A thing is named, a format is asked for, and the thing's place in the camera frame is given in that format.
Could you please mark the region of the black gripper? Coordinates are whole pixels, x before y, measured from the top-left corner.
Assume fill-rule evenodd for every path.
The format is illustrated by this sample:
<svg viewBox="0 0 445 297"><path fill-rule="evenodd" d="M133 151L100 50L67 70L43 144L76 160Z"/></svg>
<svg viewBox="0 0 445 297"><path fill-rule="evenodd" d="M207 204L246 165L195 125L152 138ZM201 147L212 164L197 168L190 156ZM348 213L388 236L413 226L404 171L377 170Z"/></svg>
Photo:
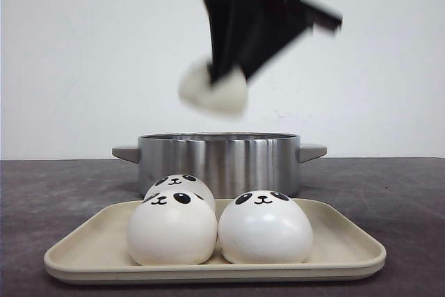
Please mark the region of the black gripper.
<svg viewBox="0 0 445 297"><path fill-rule="evenodd" d="M251 32L239 52L239 67L247 80L276 54L281 52L307 29L319 26L335 32L343 17L309 0L246 0L270 1L257 15ZM211 84L232 70L238 51L235 28L238 24L236 0L204 0L211 34L211 63L208 64Z"/></svg>

